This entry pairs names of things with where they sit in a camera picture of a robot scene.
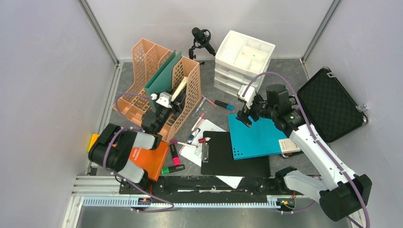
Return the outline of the dark blue hardcover book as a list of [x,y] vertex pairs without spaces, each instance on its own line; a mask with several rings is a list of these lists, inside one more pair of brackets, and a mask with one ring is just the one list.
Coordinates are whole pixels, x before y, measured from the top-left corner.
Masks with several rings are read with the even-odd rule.
[[180,114],[184,110],[187,83],[188,77],[184,77],[172,95],[171,106],[174,114]]

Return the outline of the teal notebook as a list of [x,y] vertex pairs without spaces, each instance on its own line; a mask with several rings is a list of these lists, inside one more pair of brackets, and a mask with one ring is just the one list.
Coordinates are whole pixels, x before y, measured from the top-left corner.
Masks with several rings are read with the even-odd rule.
[[233,158],[235,160],[281,154],[279,140],[287,137],[278,130],[270,119],[260,118],[247,127],[236,119],[236,114],[228,116]]

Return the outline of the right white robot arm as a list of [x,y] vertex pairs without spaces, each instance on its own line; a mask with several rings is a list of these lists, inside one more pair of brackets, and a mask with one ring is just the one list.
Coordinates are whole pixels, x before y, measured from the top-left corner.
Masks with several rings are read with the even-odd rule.
[[365,174],[359,176],[345,165],[322,140],[314,125],[303,116],[296,96],[290,96],[284,85],[267,87],[267,99],[255,88],[241,86],[238,100],[244,103],[237,120],[247,127],[263,119],[273,121],[309,158],[322,180],[307,176],[296,168],[287,167],[276,173],[274,186],[286,194],[297,191],[319,203],[323,212],[333,221],[339,221],[362,209],[367,215],[372,181]]

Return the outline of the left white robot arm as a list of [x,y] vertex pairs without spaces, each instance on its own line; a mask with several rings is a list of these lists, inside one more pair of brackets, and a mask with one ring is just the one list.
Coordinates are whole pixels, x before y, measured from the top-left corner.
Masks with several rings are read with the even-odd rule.
[[130,181],[132,189],[137,193],[145,193],[149,189],[148,172],[129,161],[131,150],[156,150],[163,141],[163,126],[169,116],[179,110],[178,102],[169,105],[157,103],[155,112],[147,111],[143,114],[142,130],[131,130],[109,123],[90,146],[89,160]]

